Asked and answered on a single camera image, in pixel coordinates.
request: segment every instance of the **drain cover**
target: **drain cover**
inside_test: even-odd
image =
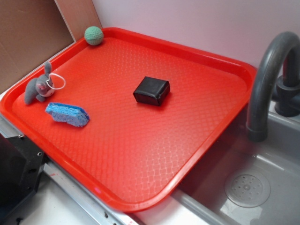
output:
[[[227,197],[236,205],[252,208],[263,204],[270,195],[270,184],[255,170],[240,170],[225,181]]]

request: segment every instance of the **faucet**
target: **faucet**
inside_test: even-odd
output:
[[[283,75],[278,77],[281,67]],[[271,99],[279,115],[292,117],[300,113],[300,40],[292,32],[274,38],[257,70],[246,122],[248,138],[253,142],[267,138]]]

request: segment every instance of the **black box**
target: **black box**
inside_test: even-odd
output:
[[[133,95],[137,102],[160,106],[169,92],[168,81],[146,76]]]

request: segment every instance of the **gray sink basin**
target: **gray sink basin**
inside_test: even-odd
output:
[[[238,115],[179,189],[219,224],[300,224],[300,124],[270,112],[267,140],[253,143],[246,115]]]

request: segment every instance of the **green ball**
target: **green ball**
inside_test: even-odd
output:
[[[98,45],[103,41],[103,32],[99,27],[89,27],[85,30],[84,38],[90,45]]]

